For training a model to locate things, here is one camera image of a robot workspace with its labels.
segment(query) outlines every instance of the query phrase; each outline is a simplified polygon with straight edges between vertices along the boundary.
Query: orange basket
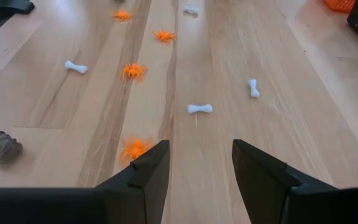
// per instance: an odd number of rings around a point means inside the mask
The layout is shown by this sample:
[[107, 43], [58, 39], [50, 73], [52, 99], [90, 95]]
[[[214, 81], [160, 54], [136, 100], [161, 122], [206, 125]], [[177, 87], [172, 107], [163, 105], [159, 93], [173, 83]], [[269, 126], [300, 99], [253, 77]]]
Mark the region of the orange basket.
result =
[[334, 11], [349, 13], [356, 0], [324, 0], [328, 7]]

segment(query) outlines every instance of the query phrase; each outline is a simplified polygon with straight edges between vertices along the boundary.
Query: wood grain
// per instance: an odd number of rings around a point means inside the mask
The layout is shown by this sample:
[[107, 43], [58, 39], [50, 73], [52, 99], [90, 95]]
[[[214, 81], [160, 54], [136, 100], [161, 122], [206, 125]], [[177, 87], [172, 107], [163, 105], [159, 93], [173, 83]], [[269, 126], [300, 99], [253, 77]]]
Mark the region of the wood grain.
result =
[[[0, 187], [93, 187], [122, 170], [131, 134], [171, 140], [165, 224], [250, 223], [232, 168], [237, 138], [358, 186], [358, 36], [345, 15], [307, 0], [34, 2], [0, 28], [0, 130], [25, 147], [0, 166]], [[134, 17], [114, 21], [119, 9]], [[175, 40], [160, 43], [160, 29]], [[144, 81], [121, 78], [128, 63], [148, 66]], [[188, 104], [214, 112], [188, 114]]]

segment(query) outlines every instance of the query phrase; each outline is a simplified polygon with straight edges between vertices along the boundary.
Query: orange plastic spider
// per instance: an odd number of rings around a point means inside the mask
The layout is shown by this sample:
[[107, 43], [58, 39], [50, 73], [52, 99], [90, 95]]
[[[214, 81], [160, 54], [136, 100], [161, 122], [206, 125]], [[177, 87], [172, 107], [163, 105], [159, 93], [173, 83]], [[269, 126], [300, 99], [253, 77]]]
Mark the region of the orange plastic spider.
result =
[[121, 75], [122, 78], [125, 79], [125, 76], [128, 78], [137, 78], [143, 79], [143, 73], [147, 71], [147, 67], [145, 65], [137, 65], [133, 63], [132, 65], [128, 64], [122, 69]]
[[125, 149], [121, 152], [119, 160], [123, 167], [126, 166], [128, 159], [130, 162], [137, 159], [139, 156], [143, 155], [147, 150], [152, 147], [152, 144], [149, 143], [150, 139], [142, 142], [140, 138], [136, 138], [135, 142], [132, 141], [132, 136], [128, 141], [124, 140]]
[[169, 33], [166, 30], [161, 30], [158, 34], [156, 34], [153, 30], [153, 34], [160, 40], [161, 42], [169, 42], [170, 40], [173, 40], [175, 38], [174, 33]]
[[132, 17], [133, 14], [129, 14], [127, 11], [120, 10], [114, 14], [114, 18], [118, 21], [124, 21]]

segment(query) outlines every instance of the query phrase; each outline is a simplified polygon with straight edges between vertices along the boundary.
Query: bone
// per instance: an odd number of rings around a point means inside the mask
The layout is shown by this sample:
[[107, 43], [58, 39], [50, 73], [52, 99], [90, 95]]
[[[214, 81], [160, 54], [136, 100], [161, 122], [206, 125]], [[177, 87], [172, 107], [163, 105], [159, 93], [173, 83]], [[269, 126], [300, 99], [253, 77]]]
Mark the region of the bone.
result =
[[190, 7], [190, 6], [185, 5], [183, 7], [183, 10], [188, 13], [198, 14], [198, 8], [196, 8], [196, 7]]
[[251, 96], [255, 97], [255, 98], [260, 96], [260, 93], [259, 93], [258, 89], [256, 88], [256, 83], [257, 83], [256, 80], [248, 81], [248, 84], [251, 87]]
[[195, 112], [205, 112], [205, 113], [212, 113], [213, 109], [211, 105], [188, 105], [187, 112], [189, 114]]
[[77, 72], [80, 72], [82, 74], [84, 74], [86, 71], [88, 71], [88, 67], [85, 65], [76, 65], [71, 61], [66, 61], [65, 63], [65, 68], [67, 69], [73, 69], [76, 70]]

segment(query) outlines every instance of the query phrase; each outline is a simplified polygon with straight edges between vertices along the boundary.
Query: plastic spider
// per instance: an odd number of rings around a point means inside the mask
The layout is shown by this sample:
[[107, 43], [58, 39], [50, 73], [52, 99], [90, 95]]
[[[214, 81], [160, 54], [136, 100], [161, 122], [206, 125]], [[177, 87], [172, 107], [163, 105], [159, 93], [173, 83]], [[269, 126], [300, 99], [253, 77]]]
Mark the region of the plastic spider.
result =
[[122, 69], [121, 75], [122, 78], [125, 79], [125, 76], [128, 78], [137, 78], [143, 79], [143, 73], [147, 71], [147, 67], [145, 65], [137, 65], [133, 63], [132, 65], [128, 64]]
[[125, 149], [122, 150], [119, 155], [119, 160], [123, 167], [126, 166], [129, 159], [130, 162], [137, 159], [139, 156], [143, 155], [147, 150], [152, 147], [152, 144], [149, 143], [150, 139], [147, 139], [145, 142], [142, 142], [140, 138], [136, 138], [135, 142], [132, 141], [132, 136], [128, 141], [124, 140]]
[[169, 33], [166, 30], [161, 30], [158, 34], [156, 34], [153, 30], [153, 34], [160, 40], [161, 42], [169, 42], [170, 40], [173, 40], [175, 38], [174, 33]]
[[114, 18], [118, 21], [124, 21], [132, 17], [133, 14], [129, 14], [127, 11], [120, 10], [114, 14]]

